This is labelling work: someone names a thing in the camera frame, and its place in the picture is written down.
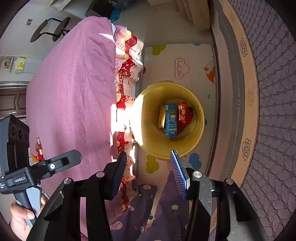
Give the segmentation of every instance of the red packaging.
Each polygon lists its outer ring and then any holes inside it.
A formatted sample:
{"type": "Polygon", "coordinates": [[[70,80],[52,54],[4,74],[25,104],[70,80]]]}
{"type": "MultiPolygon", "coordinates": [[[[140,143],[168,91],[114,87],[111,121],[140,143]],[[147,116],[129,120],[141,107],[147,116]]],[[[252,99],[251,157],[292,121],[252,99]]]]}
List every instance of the red packaging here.
{"type": "Polygon", "coordinates": [[[186,111],[187,111],[187,101],[178,102],[179,109],[179,121],[183,124],[186,123],[186,111]]]}

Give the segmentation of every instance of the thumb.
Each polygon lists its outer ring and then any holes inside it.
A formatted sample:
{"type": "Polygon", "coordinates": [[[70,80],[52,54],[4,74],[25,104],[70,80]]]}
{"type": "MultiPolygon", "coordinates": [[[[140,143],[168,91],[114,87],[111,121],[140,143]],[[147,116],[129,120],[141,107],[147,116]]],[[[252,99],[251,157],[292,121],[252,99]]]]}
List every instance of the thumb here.
{"type": "Polygon", "coordinates": [[[21,207],[17,204],[16,200],[12,202],[10,205],[11,214],[15,218],[22,218],[22,219],[34,219],[35,215],[32,211],[27,208],[21,207]]]}

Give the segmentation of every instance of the yellow bucket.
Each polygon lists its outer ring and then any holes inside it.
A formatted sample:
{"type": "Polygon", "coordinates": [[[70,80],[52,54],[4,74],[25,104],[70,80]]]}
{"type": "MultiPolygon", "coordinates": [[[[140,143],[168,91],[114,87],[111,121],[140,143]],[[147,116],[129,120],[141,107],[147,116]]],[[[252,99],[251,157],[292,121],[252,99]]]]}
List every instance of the yellow bucket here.
{"type": "Polygon", "coordinates": [[[198,144],[205,127],[205,115],[199,100],[189,89],[167,81],[148,86],[136,98],[131,109],[130,123],[136,142],[145,152],[160,160],[168,160],[171,150],[176,149],[181,157],[198,144]],[[160,107],[178,101],[191,103],[194,119],[183,131],[187,131],[187,135],[167,138],[158,127],[160,107]]]}

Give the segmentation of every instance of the human hand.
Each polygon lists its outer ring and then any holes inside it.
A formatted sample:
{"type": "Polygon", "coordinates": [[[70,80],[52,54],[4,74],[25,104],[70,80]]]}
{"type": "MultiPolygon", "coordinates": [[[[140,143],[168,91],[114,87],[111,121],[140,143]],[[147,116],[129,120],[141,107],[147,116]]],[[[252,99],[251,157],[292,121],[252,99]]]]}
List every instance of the human hand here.
{"type": "MultiPolygon", "coordinates": [[[[47,197],[44,194],[42,194],[41,196],[42,206],[39,210],[39,213],[42,211],[47,201],[48,201],[47,197]]],[[[26,223],[26,219],[29,219],[29,220],[34,219],[35,218],[34,213],[24,207],[19,206],[16,200],[14,200],[10,205],[10,211],[12,214],[12,218],[10,222],[10,227],[12,231],[20,240],[26,241],[29,235],[29,232],[31,230],[26,223]]]]}

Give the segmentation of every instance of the pink bedsheet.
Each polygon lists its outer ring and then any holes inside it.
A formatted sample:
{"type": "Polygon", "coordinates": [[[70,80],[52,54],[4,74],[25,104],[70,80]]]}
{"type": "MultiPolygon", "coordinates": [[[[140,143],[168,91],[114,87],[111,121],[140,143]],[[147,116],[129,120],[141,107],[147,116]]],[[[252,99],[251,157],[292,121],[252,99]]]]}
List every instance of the pink bedsheet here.
{"type": "MultiPolygon", "coordinates": [[[[45,159],[76,149],[82,162],[41,182],[52,195],[66,177],[89,178],[117,158],[111,147],[111,106],[116,103],[115,43],[107,18],[88,17],[75,26],[43,61],[27,88],[30,150],[39,136],[45,159]]],[[[85,200],[81,200],[81,232],[87,235],[85,200]]],[[[117,196],[106,202],[109,221],[121,212],[117,196]]]]}

